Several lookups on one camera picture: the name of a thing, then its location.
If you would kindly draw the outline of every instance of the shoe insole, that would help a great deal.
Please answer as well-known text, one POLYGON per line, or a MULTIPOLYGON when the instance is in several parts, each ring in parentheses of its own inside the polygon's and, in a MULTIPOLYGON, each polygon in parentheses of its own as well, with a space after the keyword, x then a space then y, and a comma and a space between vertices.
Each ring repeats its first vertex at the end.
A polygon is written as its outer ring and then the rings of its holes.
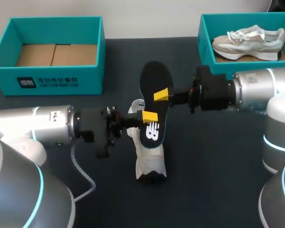
POLYGON ((140 128, 140 141, 146 148, 160 146, 165 136, 167 111, 172 102, 168 100, 154 100, 154 94, 168 89, 172 94, 173 80, 168 68, 160 62, 148 62, 142 69, 139 83, 140 91, 145 102, 144 110, 157 113, 158 121, 145 123, 140 128))

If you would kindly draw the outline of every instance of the table surface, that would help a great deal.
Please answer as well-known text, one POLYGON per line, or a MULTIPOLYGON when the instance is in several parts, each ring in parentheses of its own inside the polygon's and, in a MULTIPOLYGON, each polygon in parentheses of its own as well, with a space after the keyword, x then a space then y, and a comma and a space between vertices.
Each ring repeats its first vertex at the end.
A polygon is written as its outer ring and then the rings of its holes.
MULTIPOLYGON (((187 88, 200 64, 196 38, 106 41, 104 94, 97 96, 3 97, 0 109, 49 105, 117 105, 127 112, 141 98, 143 65, 167 65, 175 87, 187 88)), ((169 110, 164 156, 167 180, 144 185, 135 178, 135 147, 125 134, 109 159, 77 142, 76 158, 96 182, 95 192, 76 203, 75 228, 262 228, 258 197, 269 175, 262 164, 265 117, 254 113, 169 110)), ((47 150, 54 175, 76 197, 90 188, 71 162, 67 146, 47 150)))

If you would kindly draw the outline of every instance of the cardboard insert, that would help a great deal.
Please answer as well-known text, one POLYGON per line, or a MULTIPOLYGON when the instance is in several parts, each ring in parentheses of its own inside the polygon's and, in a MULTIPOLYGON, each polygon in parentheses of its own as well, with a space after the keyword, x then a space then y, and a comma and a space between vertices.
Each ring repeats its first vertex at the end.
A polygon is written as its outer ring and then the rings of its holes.
MULTIPOLYGON (((219 56, 215 56, 215 61, 217 63, 228 63, 228 62, 264 62, 264 60, 261 60, 261 59, 258 59, 254 56, 242 56, 241 58, 239 58, 238 60, 236 61, 233 61, 233 60, 226 60, 226 59, 223 59, 222 57, 219 57, 219 56)), ((285 53, 284 51, 282 50, 282 55, 280 57, 280 59, 278 61, 285 61, 285 53)))
POLYGON ((95 65, 97 45, 23 45, 17 67, 95 65))

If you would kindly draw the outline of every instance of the shoelace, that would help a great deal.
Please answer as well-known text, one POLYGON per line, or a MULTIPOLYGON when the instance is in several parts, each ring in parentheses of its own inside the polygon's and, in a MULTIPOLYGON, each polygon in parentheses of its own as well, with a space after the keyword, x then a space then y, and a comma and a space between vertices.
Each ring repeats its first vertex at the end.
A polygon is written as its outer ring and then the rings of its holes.
POLYGON ((231 43, 234 43, 234 41, 242 41, 242 40, 250 40, 249 37, 243 33, 241 30, 238 30, 236 32, 231 31, 231 32, 227 32, 228 35, 228 39, 231 43))

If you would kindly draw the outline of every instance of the beige sneaker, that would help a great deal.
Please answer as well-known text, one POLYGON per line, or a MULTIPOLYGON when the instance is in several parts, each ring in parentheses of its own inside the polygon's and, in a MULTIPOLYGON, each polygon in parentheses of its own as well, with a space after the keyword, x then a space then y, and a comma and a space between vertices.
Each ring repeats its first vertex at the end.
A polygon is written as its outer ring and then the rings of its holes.
MULTIPOLYGON (((136 113, 138 110, 144 110, 142 99, 133 101, 129 113, 136 113)), ((139 139, 140 130, 135 127, 128 128, 127 134, 133 138, 136 147, 136 178, 148 182, 167 177, 162 144, 154 149, 145 148, 139 139)))
POLYGON ((285 31, 266 31, 258 25, 227 32, 227 35, 212 40, 212 48, 216 55, 228 60, 237 60, 250 55, 261 60, 277 61, 282 54, 285 43, 285 31))

